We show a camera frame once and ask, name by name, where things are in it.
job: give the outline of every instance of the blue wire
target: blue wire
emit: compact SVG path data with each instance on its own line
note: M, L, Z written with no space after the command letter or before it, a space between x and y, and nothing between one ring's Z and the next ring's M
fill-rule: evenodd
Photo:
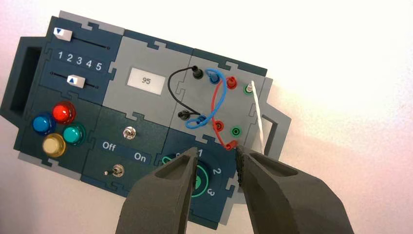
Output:
M204 121L202 121L202 122L200 122L196 125L191 125L191 123L197 122L198 121L197 118L189 119L185 122L185 126L189 129L196 129L196 128L199 128L199 127L204 126L205 124L207 124L212 119L212 117L214 117L214 115L217 113L217 111L219 110L219 108L221 107L222 103L225 100L225 95L226 95L227 88L226 88L226 80L225 80L224 74L222 72L220 72L219 70L212 69L212 68L205 69L205 72L206 73L213 72L213 73L218 75L218 77L222 80L222 85L224 87L224 92L222 93L221 99L219 100L218 104L215 106L215 109L211 112L211 114L208 117L206 117L206 119Z

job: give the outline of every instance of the blue button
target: blue button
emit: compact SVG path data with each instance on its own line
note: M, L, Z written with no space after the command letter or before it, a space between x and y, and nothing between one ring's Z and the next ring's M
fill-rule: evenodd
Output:
M38 115L33 120L32 126L36 132L45 135L54 128L55 123L48 115Z

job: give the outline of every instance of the white background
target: white background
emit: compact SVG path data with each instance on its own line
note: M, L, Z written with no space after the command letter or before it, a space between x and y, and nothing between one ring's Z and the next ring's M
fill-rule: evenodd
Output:
M0 97L19 37L59 10L268 68L292 118L281 161L323 179L356 233L412 232L411 1L1 0ZM0 126L0 233L114 233L124 198L17 160ZM252 233L245 206L218 233Z

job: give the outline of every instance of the puzzle-piece panel module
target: puzzle-piece panel module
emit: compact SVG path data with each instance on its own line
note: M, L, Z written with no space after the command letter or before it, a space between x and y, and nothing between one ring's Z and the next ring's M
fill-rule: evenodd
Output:
M0 114L19 128L20 159L121 196L197 147L189 220L217 229L238 191L233 147L251 148L259 132L251 81L260 117L272 123L264 153L278 159L288 132L291 119L267 104L272 79L265 75L258 66L60 12L45 37L20 39Z

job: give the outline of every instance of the number 3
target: number 3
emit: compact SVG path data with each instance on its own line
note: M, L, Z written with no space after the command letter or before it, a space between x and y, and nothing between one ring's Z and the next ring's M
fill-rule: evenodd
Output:
M211 196L215 195L215 192L212 189L208 189L207 193Z

